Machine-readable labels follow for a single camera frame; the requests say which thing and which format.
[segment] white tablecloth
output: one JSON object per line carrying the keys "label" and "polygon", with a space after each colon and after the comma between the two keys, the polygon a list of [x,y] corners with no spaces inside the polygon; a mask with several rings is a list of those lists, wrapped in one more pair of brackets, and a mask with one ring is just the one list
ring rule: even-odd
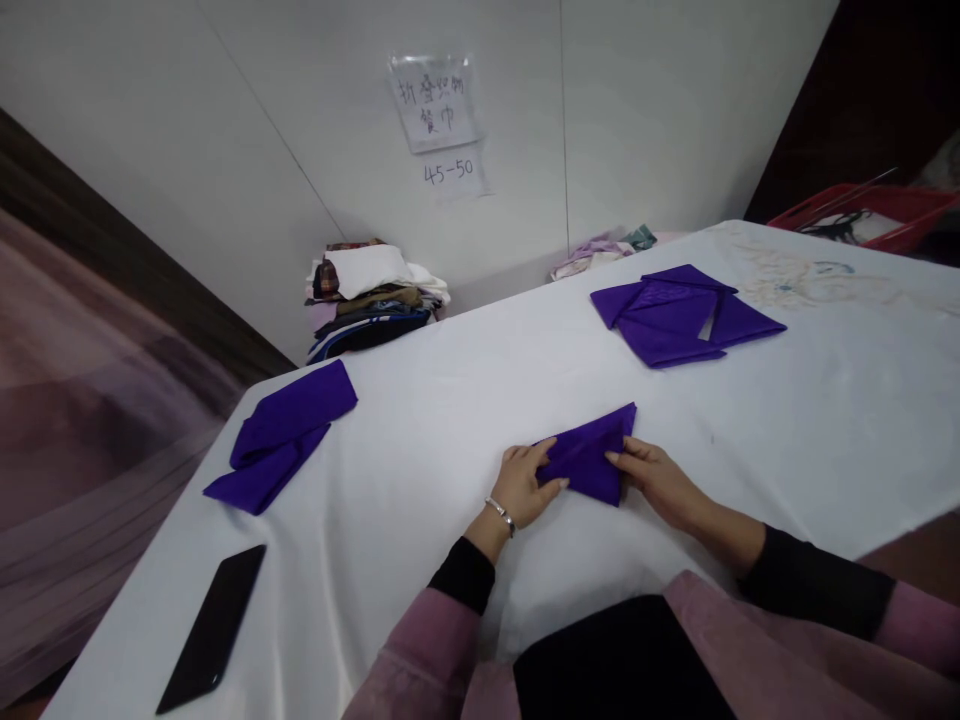
{"label": "white tablecloth", "polygon": [[[789,330],[650,370],[593,290],[693,263]],[[845,557],[960,504],[960,271],[729,222],[347,358],[359,405],[260,517],[201,495],[251,388],[45,715],[153,717],[218,563],[268,551],[221,686],[176,718],[331,718],[481,508],[502,450],[630,401],[635,434],[716,499]],[[729,579],[632,495],[565,493],[511,542],[488,653],[683,568]]]}

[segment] pink jacket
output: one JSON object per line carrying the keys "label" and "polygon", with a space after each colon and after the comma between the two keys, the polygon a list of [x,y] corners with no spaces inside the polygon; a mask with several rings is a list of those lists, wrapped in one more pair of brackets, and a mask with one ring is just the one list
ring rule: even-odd
{"label": "pink jacket", "polygon": [[[960,717],[960,610],[898,583],[873,643],[734,600],[691,572],[664,596],[738,718]],[[519,718],[512,668],[474,665],[480,616],[428,588],[345,718]],[[638,716],[642,713],[638,699]]]}

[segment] purple fabric fold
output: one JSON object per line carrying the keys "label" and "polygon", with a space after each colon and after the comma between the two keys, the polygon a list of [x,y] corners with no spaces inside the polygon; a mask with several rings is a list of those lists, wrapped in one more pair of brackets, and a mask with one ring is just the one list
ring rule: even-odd
{"label": "purple fabric fold", "polygon": [[214,480],[203,494],[259,515],[317,449],[330,423],[356,404],[340,360],[268,395],[240,429],[230,455],[234,472]]}
{"label": "purple fabric fold", "polygon": [[609,415],[557,435],[550,449],[550,464],[537,471],[542,485],[569,478],[570,489],[614,507],[620,506],[620,472],[604,457],[607,451],[623,452],[623,438],[633,434],[637,418],[634,403]]}
{"label": "purple fabric fold", "polygon": [[[598,290],[590,298],[604,324],[616,327],[644,363],[660,369],[721,358],[723,348],[787,329],[736,293],[693,265],[681,265],[631,285]],[[700,335],[711,318],[705,340]]]}
{"label": "purple fabric fold", "polygon": [[230,454],[230,466],[246,467],[305,432],[331,423],[357,404],[342,360],[324,365],[267,395],[247,418]]}
{"label": "purple fabric fold", "polygon": [[251,515],[259,515],[270,507],[329,429],[329,424],[321,425],[280,446],[253,465],[220,476],[204,488],[203,494]]}
{"label": "purple fabric fold", "polygon": [[597,312],[600,313],[600,317],[607,324],[607,328],[612,330],[620,313],[639,292],[640,288],[637,283],[631,283],[630,285],[597,290],[590,298],[593,300]]}

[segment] red plastic crate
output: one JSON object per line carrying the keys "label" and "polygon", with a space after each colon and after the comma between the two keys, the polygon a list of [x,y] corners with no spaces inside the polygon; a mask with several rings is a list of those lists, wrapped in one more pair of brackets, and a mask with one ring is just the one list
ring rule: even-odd
{"label": "red plastic crate", "polygon": [[902,222],[903,227],[874,238],[860,247],[905,255],[916,250],[924,236],[933,229],[943,214],[960,200],[958,195],[936,190],[876,185],[865,189],[856,197],[851,197],[825,210],[818,210],[842,195],[852,192],[856,187],[853,184],[834,185],[783,215],[778,215],[767,225],[781,230],[796,230],[828,215],[842,215],[863,209],[872,210]]}

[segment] bracelet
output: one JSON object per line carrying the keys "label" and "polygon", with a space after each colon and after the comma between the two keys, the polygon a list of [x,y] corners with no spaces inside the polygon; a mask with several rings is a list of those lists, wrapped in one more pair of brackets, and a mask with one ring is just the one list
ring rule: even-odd
{"label": "bracelet", "polygon": [[503,509],[503,506],[493,498],[488,497],[486,500],[484,500],[484,502],[487,503],[487,505],[492,507],[494,510],[496,510],[497,513],[500,515],[500,517],[503,518],[503,521],[507,523],[507,525],[510,527],[510,537],[512,538],[513,534],[517,531],[517,526],[514,525],[513,518],[510,517],[509,513],[507,513],[507,511]]}

